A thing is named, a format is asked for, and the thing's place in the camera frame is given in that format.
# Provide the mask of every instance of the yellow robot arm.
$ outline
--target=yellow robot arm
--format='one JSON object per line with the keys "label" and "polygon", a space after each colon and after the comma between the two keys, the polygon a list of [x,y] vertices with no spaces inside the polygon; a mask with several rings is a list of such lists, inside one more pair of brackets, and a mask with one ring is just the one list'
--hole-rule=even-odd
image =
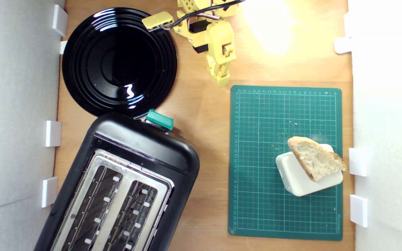
{"label": "yellow robot arm", "polygon": [[[236,59],[235,45],[233,43],[233,30],[230,23],[224,18],[236,14],[236,3],[244,0],[177,0],[178,6],[185,12],[178,11],[178,24],[168,12],[161,12],[142,20],[149,31],[156,29],[169,30],[188,38],[193,49],[204,53],[207,58],[208,70],[214,83],[223,87],[229,82],[229,66]],[[217,6],[215,10],[202,10],[210,6]],[[195,22],[190,23],[189,13],[194,15]]]}

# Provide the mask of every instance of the bread crust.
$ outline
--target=bread crust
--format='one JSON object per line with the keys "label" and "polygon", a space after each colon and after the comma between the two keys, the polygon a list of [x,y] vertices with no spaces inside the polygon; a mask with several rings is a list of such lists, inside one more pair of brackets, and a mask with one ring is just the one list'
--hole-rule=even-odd
{"label": "bread crust", "polygon": [[291,149],[292,153],[294,153],[294,155],[296,156],[296,159],[299,161],[300,165],[302,166],[303,170],[305,171],[305,173],[308,175],[308,177],[310,178],[310,180],[317,182],[318,180],[314,178],[313,174],[308,170],[308,168],[306,167],[306,165],[303,163],[302,160],[300,160],[300,152],[297,151],[297,149],[295,148],[295,145],[301,141],[311,141],[311,143],[316,143],[318,145],[320,145],[319,143],[317,143],[314,140],[311,140],[309,138],[305,138],[305,137],[297,137],[294,136],[292,138],[290,138],[288,140],[288,147],[289,149]]}
{"label": "bread crust", "polygon": [[314,181],[317,182],[320,180],[320,178],[315,178],[313,176],[313,174],[308,170],[307,166],[305,165],[305,163],[300,159],[300,152],[297,150],[296,145],[301,143],[301,142],[306,142],[306,143],[310,143],[312,145],[314,145],[315,147],[318,148],[322,148],[325,152],[329,153],[333,159],[338,160],[341,162],[342,164],[342,168],[341,170],[346,170],[346,165],[343,162],[342,158],[339,156],[339,154],[335,153],[335,152],[329,152],[327,150],[325,150],[319,143],[317,143],[316,141],[310,139],[310,138],[306,138],[306,137],[298,137],[298,136],[294,136],[292,138],[289,138],[288,140],[288,146],[289,149],[292,151],[292,153],[294,153],[294,155],[296,156],[296,159],[299,161],[300,165],[302,166],[303,170],[305,171],[305,173],[308,175],[308,177]]}

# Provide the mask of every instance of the toaster grill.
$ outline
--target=toaster grill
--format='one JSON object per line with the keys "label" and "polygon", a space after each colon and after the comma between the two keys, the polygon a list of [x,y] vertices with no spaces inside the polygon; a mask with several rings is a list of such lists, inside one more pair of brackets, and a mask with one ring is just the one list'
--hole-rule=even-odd
{"label": "toaster grill", "polygon": [[173,187],[168,178],[97,150],[52,250],[147,250]]}

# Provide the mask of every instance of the bread slice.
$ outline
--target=bread slice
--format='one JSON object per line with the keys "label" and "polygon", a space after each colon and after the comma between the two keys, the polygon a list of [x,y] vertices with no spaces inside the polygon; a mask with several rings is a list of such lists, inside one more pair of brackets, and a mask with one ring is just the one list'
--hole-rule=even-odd
{"label": "bread slice", "polygon": [[347,169],[338,154],[327,151],[312,139],[292,137],[288,146],[312,181],[317,182],[331,173]]}

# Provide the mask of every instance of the black plate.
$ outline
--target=black plate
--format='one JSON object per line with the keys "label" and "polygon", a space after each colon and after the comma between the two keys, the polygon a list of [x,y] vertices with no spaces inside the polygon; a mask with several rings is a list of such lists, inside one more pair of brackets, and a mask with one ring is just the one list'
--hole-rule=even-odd
{"label": "black plate", "polygon": [[149,14],[132,8],[95,13],[71,34],[63,55],[70,95],[95,116],[119,112],[139,117],[169,94],[177,54],[165,30],[148,32]]}

